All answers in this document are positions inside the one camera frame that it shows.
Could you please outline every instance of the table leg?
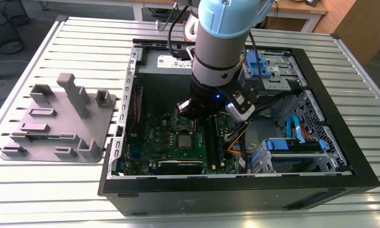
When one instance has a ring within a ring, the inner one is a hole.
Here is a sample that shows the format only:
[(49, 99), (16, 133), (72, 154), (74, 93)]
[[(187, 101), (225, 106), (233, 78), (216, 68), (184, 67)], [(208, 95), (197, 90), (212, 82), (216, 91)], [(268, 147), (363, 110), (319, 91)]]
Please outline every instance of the table leg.
[(40, 8), (42, 10), (48, 10), (49, 9), (49, 7), (48, 7), (49, 2), (48, 1), (38, 1), (38, 5), (40, 5)]
[(309, 15), (309, 19), (307, 20), (304, 26), (303, 26), (303, 29), (301, 29), (301, 32), (312, 32), (317, 26), (317, 22), (319, 20), (321, 19), (321, 16), (320, 14), (311, 14)]
[(141, 9), (144, 7), (142, 3), (132, 3), (132, 9), (133, 9), (133, 20), (136, 21), (144, 21), (144, 17), (142, 17), (142, 12)]

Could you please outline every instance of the mesh trash can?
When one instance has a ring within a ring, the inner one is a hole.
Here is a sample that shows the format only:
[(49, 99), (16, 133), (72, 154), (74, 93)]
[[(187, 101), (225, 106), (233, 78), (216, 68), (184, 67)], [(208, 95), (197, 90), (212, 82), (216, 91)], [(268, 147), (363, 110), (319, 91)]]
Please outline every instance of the mesh trash can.
[(24, 48), (24, 42), (16, 27), (9, 22), (9, 15), (0, 12), (0, 53), (12, 54)]
[(21, 0), (0, 0), (0, 11), (10, 16), (10, 23), (14, 26), (24, 25), (29, 22)]

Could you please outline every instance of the white label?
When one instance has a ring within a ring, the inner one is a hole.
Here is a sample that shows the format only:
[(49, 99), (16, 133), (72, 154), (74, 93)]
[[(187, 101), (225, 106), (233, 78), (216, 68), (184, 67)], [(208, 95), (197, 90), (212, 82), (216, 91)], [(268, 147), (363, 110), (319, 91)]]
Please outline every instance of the white label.
[(157, 67), (191, 69), (191, 61), (180, 61), (172, 56), (158, 56)]
[(243, 168), (245, 168), (245, 164), (247, 164), (247, 162), (244, 161), (244, 159), (243, 158), (240, 158), (240, 166), (243, 167)]
[(236, 98), (236, 102), (241, 105), (241, 103), (245, 101), (245, 99), (243, 98), (243, 96), (240, 95), (237, 98)]
[(269, 66), (269, 67), (268, 67), (268, 70), (269, 70), (269, 71), (279, 71), (279, 68), (277, 68), (276, 66)]

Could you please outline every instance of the gray carpet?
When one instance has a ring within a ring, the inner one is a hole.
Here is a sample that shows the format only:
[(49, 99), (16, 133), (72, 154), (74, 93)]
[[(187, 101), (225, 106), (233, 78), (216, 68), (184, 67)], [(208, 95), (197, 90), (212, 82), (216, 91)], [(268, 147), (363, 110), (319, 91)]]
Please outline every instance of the gray carpet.
[[(133, 20), (130, 7), (50, 2), (49, 10), (42, 11), (38, 2), (24, 0), (22, 3), (30, 17), (30, 22), (26, 25), (17, 27), (25, 42), (25, 48), (20, 53), (13, 55), (0, 54), (0, 61), (14, 59), (25, 61), (30, 60), (57, 15)], [(152, 13), (148, 10), (144, 10), (144, 20), (154, 21), (154, 17), (152, 17)], [(0, 65), (0, 99), (8, 96), (24, 68), (24, 63), (5, 63)], [(380, 53), (369, 62), (365, 70), (380, 87)]]

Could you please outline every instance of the table surface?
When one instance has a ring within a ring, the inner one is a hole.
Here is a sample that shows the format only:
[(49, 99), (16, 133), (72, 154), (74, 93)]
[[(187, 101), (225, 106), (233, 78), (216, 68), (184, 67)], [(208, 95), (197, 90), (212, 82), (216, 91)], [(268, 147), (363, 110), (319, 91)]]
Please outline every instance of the table surface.
[[(325, 34), (253, 30), (257, 45), (303, 48), (380, 180), (380, 93), (348, 50)], [(172, 33), (183, 39), (183, 26)], [(25, 114), (34, 84), (56, 84), (60, 72), (93, 93), (118, 98), (133, 38), (162, 39), (152, 22), (69, 18), (56, 22), (0, 110), (0, 148)], [(109, 134), (114, 133), (110, 124)], [(97, 196), (102, 160), (94, 164), (0, 159), (0, 225), (14, 227), (380, 227), (380, 187), (304, 211), (124, 218)]]
[[(323, 3), (319, 1), (316, 7), (311, 7), (305, 5), (305, 1), (295, 1), (295, 0), (280, 0), (279, 4), (279, 12), (288, 13), (315, 13), (325, 15), (328, 13), (327, 8)], [(276, 10), (275, 4), (272, 5), (271, 11)]]
[[(160, 3), (160, 4), (175, 4), (173, 0), (128, 0), (128, 1), (137, 1), (145, 3)], [(316, 13), (325, 15), (328, 13), (327, 8), (324, 7), (323, 3), (319, 2), (316, 7), (311, 7), (305, 5), (305, 1), (295, 1), (295, 0), (280, 0), (279, 4), (279, 11), (280, 12), (289, 12), (289, 13)], [(272, 5), (271, 11), (276, 10), (276, 5)]]

